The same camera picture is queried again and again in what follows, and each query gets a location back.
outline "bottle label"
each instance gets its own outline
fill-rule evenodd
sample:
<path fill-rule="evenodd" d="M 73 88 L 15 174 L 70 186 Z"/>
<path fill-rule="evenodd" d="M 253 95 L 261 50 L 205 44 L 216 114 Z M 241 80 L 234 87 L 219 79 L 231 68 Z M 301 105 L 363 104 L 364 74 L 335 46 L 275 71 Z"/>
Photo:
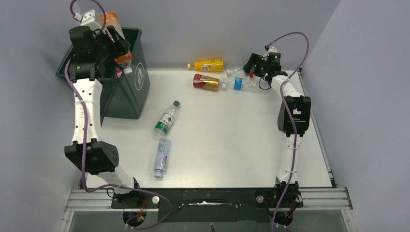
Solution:
<path fill-rule="evenodd" d="M 241 88 L 242 88 L 242 78 L 236 77 L 234 89 L 241 90 Z"/>
<path fill-rule="evenodd" d="M 167 134 L 173 122 L 174 122 L 174 117 L 172 117 L 169 114 L 163 114 L 161 119 L 158 121 L 157 125 L 155 126 L 155 128 L 158 128 L 161 131 L 165 132 L 165 134 Z"/>
<path fill-rule="evenodd" d="M 209 72 L 210 70 L 210 67 L 208 67 L 208 65 L 206 65 L 206 64 L 204 64 L 202 67 L 201 67 L 201 70 L 203 71 L 203 72 Z"/>
<path fill-rule="evenodd" d="M 162 158 L 161 160 L 161 170 L 165 170 L 166 169 L 166 161 L 168 159 L 168 156 L 164 156 L 164 158 Z"/>

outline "blue bottle label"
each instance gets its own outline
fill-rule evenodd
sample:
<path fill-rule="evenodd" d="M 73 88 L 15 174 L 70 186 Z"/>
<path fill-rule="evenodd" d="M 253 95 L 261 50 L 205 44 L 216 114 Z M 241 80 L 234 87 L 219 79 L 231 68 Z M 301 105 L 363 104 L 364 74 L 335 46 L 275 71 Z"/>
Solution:
<path fill-rule="evenodd" d="M 242 88 L 242 78 L 235 77 L 234 89 L 241 90 L 241 88 Z"/>

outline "gray wall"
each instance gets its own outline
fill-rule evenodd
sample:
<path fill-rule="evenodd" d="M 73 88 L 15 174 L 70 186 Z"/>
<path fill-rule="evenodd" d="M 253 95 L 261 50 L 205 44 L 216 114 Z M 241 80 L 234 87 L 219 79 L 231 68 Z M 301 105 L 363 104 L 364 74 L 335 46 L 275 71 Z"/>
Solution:
<path fill-rule="evenodd" d="M 79 181 L 63 153 L 73 94 L 54 74 L 76 23 L 66 0 L 6 0 L 0 22 L 0 230 L 55 232 Z"/>
<path fill-rule="evenodd" d="M 340 0 L 100 0 L 118 14 L 122 26 L 142 29 L 149 67 L 185 68 L 188 62 L 223 58 L 243 65 L 252 52 L 295 30 L 310 38 L 312 47 Z M 85 12 L 98 7 L 79 1 Z M 282 65 L 296 67 L 305 41 L 292 36 L 276 44 Z"/>
<path fill-rule="evenodd" d="M 302 71 L 359 232 L 410 229 L 409 9 L 341 0 Z"/>

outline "yellow bottle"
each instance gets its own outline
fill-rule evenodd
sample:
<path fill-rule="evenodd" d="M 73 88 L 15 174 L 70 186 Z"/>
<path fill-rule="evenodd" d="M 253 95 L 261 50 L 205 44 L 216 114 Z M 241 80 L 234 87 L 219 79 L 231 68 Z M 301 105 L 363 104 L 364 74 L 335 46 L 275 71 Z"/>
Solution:
<path fill-rule="evenodd" d="M 188 64 L 188 69 L 191 70 L 191 64 Z M 222 59 L 208 59 L 196 61 L 194 69 L 200 72 L 223 72 Z"/>

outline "water bottle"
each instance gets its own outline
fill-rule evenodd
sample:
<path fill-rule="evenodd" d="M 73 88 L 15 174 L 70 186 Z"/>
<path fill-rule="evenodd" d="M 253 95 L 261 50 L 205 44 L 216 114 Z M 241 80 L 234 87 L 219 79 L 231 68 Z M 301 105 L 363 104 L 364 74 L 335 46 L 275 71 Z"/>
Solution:
<path fill-rule="evenodd" d="M 236 69 L 227 69 L 225 72 L 227 76 L 246 76 L 246 73 L 242 67 Z"/>
<path fill-rule="evenodd" d="M 158 144 L 157 155 L 155 157 L 154 162 L 154 177 L 156 178 L 162 178 L 162 175 L 165 172 L 170 147 L 171 141 L 169 139 L 160 139 L 160 143 Z"/>
<path fill-rule="evenodd" d="M 228 77 L 220 80 L 222 89 L 232 89 L 243 92 L 260 93 L 259 83 L 256 80 L 241 77 Z"/>
<path fill-rule="evenodd" d="M 170 107 L 168 107 L 158 120 L 157 125 L 154 128 L 153 134 L 157 138 L 163 138 L 168 133 L 170 127 L 174 123 L 178 116 L 179 101 L 175 101 Z"/>

